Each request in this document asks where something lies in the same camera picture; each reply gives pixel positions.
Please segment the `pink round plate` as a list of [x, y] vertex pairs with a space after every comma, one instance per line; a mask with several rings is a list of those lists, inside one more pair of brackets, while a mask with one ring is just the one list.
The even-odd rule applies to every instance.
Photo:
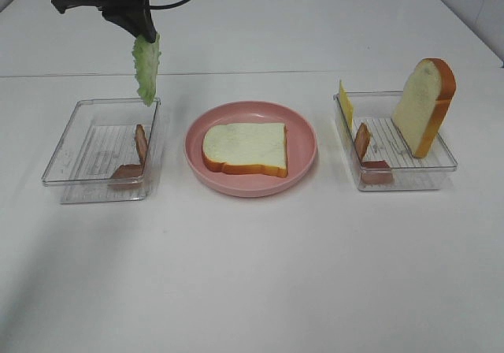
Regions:
[[[236, 122], [282, 122], [286, 125], [287, 177], [231, 175], [206, 168], [202, 153], [206, 131], [216, 124]], [[184, 150], [189, 166], [203, 184], [226, 195], [255, 198], [274, 195], [296, 185], [314, 163], [317, 139], [311, 124], [294, 110], [271, 102], [241, 101], [217, 106], [197, 118], [187, 131]]]

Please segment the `green lettuce leaf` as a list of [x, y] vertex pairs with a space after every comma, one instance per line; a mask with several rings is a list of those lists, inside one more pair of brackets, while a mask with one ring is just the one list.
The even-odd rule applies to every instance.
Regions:
[[159, 34], [156, 34], [153, 43], [139, 35], [132, 47], [135, 79], [138, 83], [137, 94], [146, 106], [151, 106], [154, 102], [157, 91], [157, 74], [161, 56], [159, 40]]

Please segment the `clear plastic container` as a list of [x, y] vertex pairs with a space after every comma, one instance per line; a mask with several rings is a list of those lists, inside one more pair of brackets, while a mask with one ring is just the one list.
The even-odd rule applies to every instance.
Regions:
[[[135, 126], [141, 124], [148, 153], [141, 187], [113, 191], [114, 170], [136, 159]], [[139, 98], [79, 101], [69, 118], [42, 183], [62, 204], [143, 200], [157, 190], [167, 123], [156, 98], [146, 106]]]
[[[438, 190], [458, 168], [455, 157], [441, 136], [436, 136], [425, 158], [415, 158], [391, 119], [401, 91], [349, 92], [354, 106], [352, 145], [343, 142], [339, 131], [339, 100], [334, 95], [335, 124], [356, 188], [360, 191]], [[355, 145], [361, 124], [370, 132], [363, 158]]]

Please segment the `bread slice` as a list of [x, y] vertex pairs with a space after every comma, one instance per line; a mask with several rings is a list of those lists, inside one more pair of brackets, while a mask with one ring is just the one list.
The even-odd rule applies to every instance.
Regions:
[[280, 122], [214, 125], [203, 138], [202, 158], [212, 172], [285, 178], [287, 127]]
[[450, 66], [425, 58], [409, 75], [392, 121], [415, 158], [428, 155], [457, 88]]

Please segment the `left clear plastic container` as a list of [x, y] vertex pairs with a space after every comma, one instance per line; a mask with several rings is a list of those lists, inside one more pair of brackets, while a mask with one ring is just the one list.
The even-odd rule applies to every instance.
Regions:
[[[148, 153], [141, 187], [113, 191], [114, 170], [136, 159], [135, 126], [141, 124]], [[157, 190], [167, 123], [156, 98], [146, 106], [139, 98], [79, 101], [69, 118], [42, 183], [62, 204], [143, 200]]]

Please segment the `right clear plastic container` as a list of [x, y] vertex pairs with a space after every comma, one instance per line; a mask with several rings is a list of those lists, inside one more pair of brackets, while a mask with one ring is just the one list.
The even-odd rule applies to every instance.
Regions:
[[[334, 95], [335, 124], [356, 188], [360, 191], [438, 190], [458, 168], [455, 157], [441, 136], [436, 136], [425, 158], [415, 158], [391, 119], [401, 91], [349, 92], [354, 106], [352, 145], [343, 142], [339, 131], [339, 100]], [[361, 124], [370, 132], [363, 158], [355, 145]]]

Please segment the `yellow cheese slice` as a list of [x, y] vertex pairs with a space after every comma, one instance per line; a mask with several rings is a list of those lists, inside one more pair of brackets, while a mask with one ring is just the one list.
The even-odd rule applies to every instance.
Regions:
[[341, 80], [339, 81], [338, 100], [340, 111], [339, 131], [343, 134], [343, 142], [350, 147], [352, 145], [354, 106], [351, 103]]

